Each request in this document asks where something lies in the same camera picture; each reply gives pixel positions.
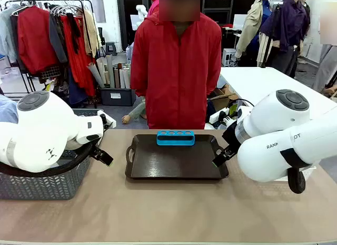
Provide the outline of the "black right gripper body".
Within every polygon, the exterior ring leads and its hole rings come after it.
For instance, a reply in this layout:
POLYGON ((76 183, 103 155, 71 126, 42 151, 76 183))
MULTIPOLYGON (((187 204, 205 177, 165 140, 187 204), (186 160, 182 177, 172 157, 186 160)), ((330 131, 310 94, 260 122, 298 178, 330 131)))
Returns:
POLYGON ((245 141, 245 129, 241 123, 238 125, 237 121, 234 121, 226 127, 222 138, 226 141, 231 151, 237 151, 245 141))

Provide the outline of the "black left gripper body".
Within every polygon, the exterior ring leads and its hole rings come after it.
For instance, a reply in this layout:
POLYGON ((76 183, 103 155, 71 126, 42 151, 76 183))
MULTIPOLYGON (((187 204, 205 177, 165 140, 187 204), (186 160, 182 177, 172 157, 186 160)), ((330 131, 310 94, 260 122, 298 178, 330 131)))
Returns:
POLYGON ((81 138, 75 138, 67 142, 65 150, 75 151, 77 149, 92 149, 101 141, 101 136, 85 136, 81 138))

